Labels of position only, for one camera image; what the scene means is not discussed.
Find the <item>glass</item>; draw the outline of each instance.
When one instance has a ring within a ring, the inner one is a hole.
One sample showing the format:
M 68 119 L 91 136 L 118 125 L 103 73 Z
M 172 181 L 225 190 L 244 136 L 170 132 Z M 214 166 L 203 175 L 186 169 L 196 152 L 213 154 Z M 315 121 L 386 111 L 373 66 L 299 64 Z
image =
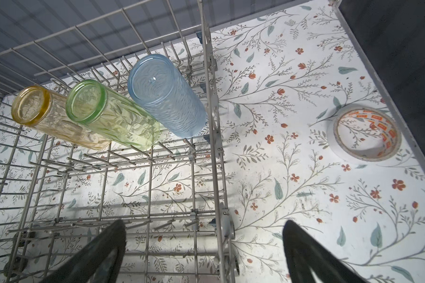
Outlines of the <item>glass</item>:
M 95 80 L 71 89 L 66 114 L 74 122 L 125 146 L 147 150 L 160 131 L 160 123 L 135 102 Z
M 173 63 L 152 54 L 139 60 L 128 79 L 130 97 L 180 138 L 197 135 L 205 108 Z
M 66 116 L 66 97 L 40 86 L 23 89 L 14 99 L 11 115 L 19 124 L 92 150 L 110 140 L 72 122 Z

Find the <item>orange flower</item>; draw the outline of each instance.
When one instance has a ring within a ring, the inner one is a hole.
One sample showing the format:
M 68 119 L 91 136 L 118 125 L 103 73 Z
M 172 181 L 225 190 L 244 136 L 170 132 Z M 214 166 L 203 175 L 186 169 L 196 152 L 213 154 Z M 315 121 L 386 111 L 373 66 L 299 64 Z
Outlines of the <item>orange flower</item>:
M 270 134 L 265 138 L 265 140 L 268 141 L 268 144 L 271 144 L 271 142 L 274 142 L 274 137 L 271 136 Z
M 335 202 L 335 203 L 339 202 L 339 196 L 334 196 L 333 194 L 330 194 L 329 196 L 331 197 L 329 199 L 330 202 Z
M 297 183 L 297 180 L 299 180 L 299 176 L 296 176 L 295 174 L 291 174 L 292 177 L 290 178 L 290 180 L 295 181 Z
M 372 190 L 372 192 L 370 193 L 370 195 L 373 198 L 381 198 L 381 196 L 379 195 L 379 191 L 378 190 Z
M 402 191 L 404 188 L 406 188 L 406 185 L 402 180 L 393 179 L 392 188 Z
M 346 171 L 351 171 L 351 168 L 349 167 L 349 164 L 346 164 L 346 166 L 342 164 L 342 167 L 344 168 L 343 171 L 345 171 L 345 172 Z
M 176 191 L 176 192 L 179 192 L 181 190 L 181 184 L 176 184 L 176 186 L 173 190 Z

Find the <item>tape roll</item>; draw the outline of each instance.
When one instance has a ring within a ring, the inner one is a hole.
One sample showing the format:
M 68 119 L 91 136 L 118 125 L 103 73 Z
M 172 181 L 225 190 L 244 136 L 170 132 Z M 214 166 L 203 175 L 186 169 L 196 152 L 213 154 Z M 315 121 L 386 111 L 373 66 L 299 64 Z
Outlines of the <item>tape roll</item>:
M 377 109 L 344 107 L 327 129 L 329 147 L 341 159 L 361 165 L 380 164 L 400 149 L 395 122 Z

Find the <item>dish rack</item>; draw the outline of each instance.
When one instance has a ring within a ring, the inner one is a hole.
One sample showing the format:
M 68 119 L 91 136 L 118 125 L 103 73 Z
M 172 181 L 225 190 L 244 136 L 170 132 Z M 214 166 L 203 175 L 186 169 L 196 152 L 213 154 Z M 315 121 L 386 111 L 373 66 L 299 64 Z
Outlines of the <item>dish rack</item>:
M 166 36 L 176 36 L 178 41 L 185 48 L 187 57 L 179 58 L 175 51 L 174 44 L 170 42 L 161 43 L 161 48 L 164 50 L 165 55 L 168 57 L 168 48 L 171 48 L 172 61 L 179 69 L 192 88 L 201 88 L 204 91 L 203 97 L 207 101 L 208 113 L 208 126 L 207 129 L 202 131 L 202 135 L 193 137 L 191 139 L 166 139 L 168 142 L 158 142 L 153 145 L 148 151 L 141 151 L 138 149 L 126 149 L 124 153 L 123 148 L 115 149 L 112 144 L 109 144 L 108 150 L 102 150 L 95 154 L 83 154 L 76 158 L 73 156 L 74 150 L 77 149 L 76 145 L 65 145 L 57 142 L 53 137 L 43 135 L 41 138 L 32 138 L 28 134 L 30 129 L 13 124 L 10 116 L 0 115 L 0 131 L 14 136 L 13 144 L 6 144 L 0 142 L 0 147 L 11 149 L 8 161 L 3 162 L 0 160 L 0 167 L 4 167 L 4 173 L 0 176 L 0 203 L 4 197 L 16 197 L 24 200 L 23 206 L 16 207 L 0 207 L 0 211 L 14 210 L 16 211 L 16 218 L 13 221 L 9 219 L 0 218 L 0 227 L 3 227 L 4 235 L 1 235 L 0 245 L 11 246 L 11 249 L 3 249 L 0 253 L 0 259 L 7 262 L 5 266 L 0 269 L 0 274 L 5 274 L 6 282 L 18 282 L 23 279 L 32 278 L 33 280 L 40 280 L 45 278 L 54 270 L 50 269 L 51 261 L 57 256 L 72 256 L 72 254 L 60 254 L 53 250 L 56 241 L 68 241 L 74 238 L 85 238 L 89 240 L 98 235 L 104 227 L 113 223 L 116 219 L 122 219 L 126 224 L 128 239 L 133 236 L 141 236 L 145 238 L 145 250 L 142 252 L 126 252 L 125 257 L 133 256 L 135 261 L 144 265 L 143 271 L 126 271 L 122 270 L 123 275 L 140 276 L 144 277 L 145 282 L 154 280 L 153 276 L 167 275 L 167 276 L 193 276 L 196 282 L 200 277 L 213 276 L 219 277 L 221 282 L 234 282 L 235 274 L 239 274 L 237 260 L 232 252 L 231 240 L 234 238 L 234 228 L 231 217 L 228 211 L 227 202 L 227 188 L 226 188 L 226 174 L 224 170 L 224 151 L 222 148 L 220 120 L 218 112 L 218 96 L 216 89 L 215 71 L 217 65 L 213 57 L 213 47 L 211 43 L 211 34 L 208 24 L 204 17 L 203 3 L 198 0 L 198 11 L 201 20 L 201 32 L 197 32 L 198 40 L 201 43 L 201 50 L 193 55 L 194 49 L 187 44 L 186 37 L 183 36 L 187 30 L 198 29 L 200 25 L 181 30 L 178 25 L 175 12 L 172 9 L 170 0 L 166 3 L 170 9 L 171 17 L 174 23 L 174 32 L 162 37 L 154 37 L 153 39 L 144 41 L 136 29 L 136 26 L 131 21 L 128 11 L 135 8 L 141 8 L 141 5 L 148 3 L 151 0 L 144 0 L 139 3 L 132 4 L 125 8 L 121 8 L 114 12 L 102 15 L 95 19 L 89 20 L 80 25 L 70 27 L 66 30 L 54 33 L 50 36 L 29 42 L 15 48 L 3 51 L 0 53 L 0 92 L 10 95 L 15 95 L 20 89 L 38 84 L 37 81 L 31 77 L 48 76 L 52 85 L 60 94 L 67 95 L 71 87 L 86 78 L 85 74 L 93 76 L 97 81 L 113 88 L 117 92 L 127 95 L 127 76 L 132 68 L 130 63 L 132 60 L 139 60 L 136 54 L 123 55 L 116 57 L 120 54 L 142 46 L 147 54 L 151 54 L 148 47 L 149 42 L 164 39 Z M 103 53 L 82 31 L 85 27 L 93 25 L 96 21 L 107 20 L 109 17 L 121 16 L 132 28 L 135 37 L 139 39 L 139 43 L 133 46 L 123 46 L 112 52 Z M 44 47 L 44 42 L 51 40 L 55 37 L 62 36 L 64 33 L 77 33 L 84 42 L 87 42 L 93 48 L 97 55 L 90 58 L 83 58 L 77 62 L 67 63 L 64 62 L 58 54 L 49 51 Z M 36 60 L 32 60 L 24 52 L 25 49 L 30 48 L 33 53 L 32 56 L 50 57 L 58 63 L 58 66 L 52 69 L 47 69 L 41 66 Z M 39 69 L 37 73 L 27 73 L 18 71 L 7 64 L 7 60 L 3 59 L 12 54 L 20 60 L 24 60 L 30 65 Z M 83 71 L 79 71 L 79 66 L 85 66 Z M 101 68 L 106 70 L 108 74 L 98 70 Z M 67 72 L 67 76 L 60 77 L 60 73 Z M 2 102 L 2 107 L 11 107 L 11 105 Z M 37 143 L 41 143 L 39 150 L 28 149 L 19 146 L 19 141 L 29 139 Z M 67 150 L 65 161 L 60 161 L 53 157 L 53 152 L 56 148 L 64 148 Z M 178 154 L 180 151 L 185 150 L 185 154 Z M 36 161 L 30 161 L 28 164 L 21 164 L 15 158 L 18 152 L 29 152 L 29 155 L 36 156 Z M 190 163 L 191 167 L 191 186 L 192 197 L 188 201 L 191 202 L 192 209 L 185 212 L 163 212 L 156 213 L 152 208 L 152 180 L 154 169 L 158 166 L 165 166 L 167 164 L 176 164 L 181 162 Z M 206 191 L 195 190 L 195 178 L 199 176 L 194 172 L 194 166 L 197 162 L 202 162 L 203 167 L 208 167 L 209 174 L 202 174 L 201 177 L 210 177 L 210 182 L 207 182 L 209 187 Z M 14 178 L 11 172 L 14 169 L 31 170 L 31 178 L 27 180 Z M 132 169 L 147 168 L 149 171 L 148 191 L 147 191 L 147 212 L 142 214 L 129 213 L 127 215 L 106 216 L 104 214 L 104 199 L 107 193 L 106 183 L 107 176 L 111 171 L 115 172 L 133 172 Z M 94 217 L 81 217 L 81 218 L 65 218 L 61 216 L 61 211 L 65 207 L 64 196 L 67 190 L 67 183 L 70 178 L 79 176 L 91 176 L 94 174 L 101 174 L 102 188 L 98 188 L 99 204 L 98 214 Z M 59 189 L 45 188 L 45 180 L 57 179 L 61 184 Z M 13 182 L 27 181 L 29 182 L 28 188 L 20 190 L 20 192 L 13 192 L 8 188 L 13 186 Z M 41 200 L 45 194 L 54 196 L 51 204 L 42 204 Z M 213 209 L 199 210 L 196 205 L 196 199 L 201 195 L 212 195 L 209 199 L 213 202 Z M 38 210 L 42 208 L 54 209 L 55 213 L 51 217 L 37 216 Z M 200 220 L 211 221 L 215 224 L 215 230 L 199 231 Z M 161 232 L 164 228 L 172 226 L 175 221 L 183 222 L 182 229 L 178 231 Z M 149 250 L 149 242 L 153 236 L 157 235 L 176 235 L 176 237 L 187 236 L 191 238 L 193 247 L 188 250 L 170 251 L 170 252 L 152 252 Z M 216 237 L 217 251 L 216 252 L 201 252 L 198 245 L 198 239 L 201 237 Z M 42 251 L 40 254 L 29 254 L 28 249 L 30 245 L 37 243 L 39 246 L 47 246 L 47 251 Z M 193 257 L 194 269 L 192 272 L 152 272 L 148 269 L 148 262 L 153 256 L 168 256 L 168 257 Z M 216 265 L 210 268 L 212 272 L 203 272 L 199 267 L 199 258 L 201 257 L 215 257 Z M 45 259 L 43 268 L 26 272 L 25 268 L 35 263 L 36 260 Z

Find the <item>amber glass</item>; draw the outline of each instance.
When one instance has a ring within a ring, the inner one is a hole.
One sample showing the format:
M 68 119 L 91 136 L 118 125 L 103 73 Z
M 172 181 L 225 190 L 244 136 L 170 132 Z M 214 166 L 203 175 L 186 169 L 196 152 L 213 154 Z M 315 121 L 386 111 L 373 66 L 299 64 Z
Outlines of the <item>amber glass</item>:
M 92 150 L 100 150 L 110 140 L 71 121 L 66 116 L 66 97 L 39 86 L 23 89 L 14 99 L 14 121 L 42 133 Z
M 94 80 L 71 89 L 68 117 L 125 146 L 147 150 L 159 138 L 160 123 L 132 100 Z

